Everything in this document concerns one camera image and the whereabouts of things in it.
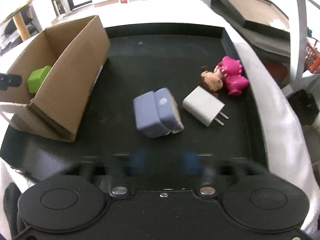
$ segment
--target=green object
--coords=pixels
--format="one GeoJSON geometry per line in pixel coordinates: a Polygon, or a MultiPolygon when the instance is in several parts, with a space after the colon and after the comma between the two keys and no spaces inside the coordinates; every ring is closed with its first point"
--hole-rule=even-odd
{"type": "Polygon", "coordinates": [[[50,70],[50,66],[45,66],[44,68],[40,68],[31,73],[27,80],[28,89],[31,94],[36,94],[38,92],[42,82],[44,81],[50,70]]]}
{"type": "Polygon", "coordinates": [[[312,38],[312,30],[310,30],[308,27],[307,27],[307,36],[309,38],[312,38]]]}

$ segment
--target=wooden table leg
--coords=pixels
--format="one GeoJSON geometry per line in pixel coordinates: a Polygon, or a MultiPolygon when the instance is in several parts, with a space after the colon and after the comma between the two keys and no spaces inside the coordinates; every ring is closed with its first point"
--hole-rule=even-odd
{"type": "Polygon", "coordinates": [[[14,24],[16,25],[17,27],[17,31],[20,35],[20,37],[22,38],[23,41],[26,41],[27,39],[30,38],[30,34],[29,34],[29,31],[26,27],[26,24],[24,23],[24,20],[22,18],[22,15],[20,12],[18,12],[17,14],[15,14],[13,17],[12,17],[13,21],[14,21],[14,24]]]}

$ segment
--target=white railing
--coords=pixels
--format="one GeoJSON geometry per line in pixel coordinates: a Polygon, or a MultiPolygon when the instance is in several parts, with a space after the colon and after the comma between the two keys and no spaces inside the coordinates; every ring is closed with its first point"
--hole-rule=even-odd
{"type": "MultiPolygon", "coordinates": [[[[320,0],[308,0],[318,9],[320,9],[320,0]]],[[[289,16],[290,25],[290,82],[282,89],[285,96],[306,89],[312,92],[317,82],[320,80],[320,74],[312,74],[309,71],[304,72],[304,62],[307,46],[307,10],[306,0],[292,1],[292,14],[289,16]]]]}

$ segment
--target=pink toy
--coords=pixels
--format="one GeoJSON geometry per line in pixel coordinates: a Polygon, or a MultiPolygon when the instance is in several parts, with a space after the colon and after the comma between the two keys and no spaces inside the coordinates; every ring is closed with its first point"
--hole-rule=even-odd
{"type": "Polygon", "coordinates": [[[242,89],[249,85],[249,81],[241,76],[242,65],[240,64],[240,60],[234,60],[225,56],[213,72],[224,80],[229,90],[229,95],[241,95],[242,89]]]}

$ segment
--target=green toy block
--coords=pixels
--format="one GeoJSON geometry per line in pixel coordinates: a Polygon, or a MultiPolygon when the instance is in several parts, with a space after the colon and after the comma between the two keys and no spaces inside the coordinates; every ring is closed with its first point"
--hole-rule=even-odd
{"type": "Polygon", "coordinates": [[[50,70],[50,66],[45,66],[44,68],[40,68],[31,73],[27,80],[28,89],[31,94],[36,94],[38,92],[42,82],[44,81],[50,70]]]}

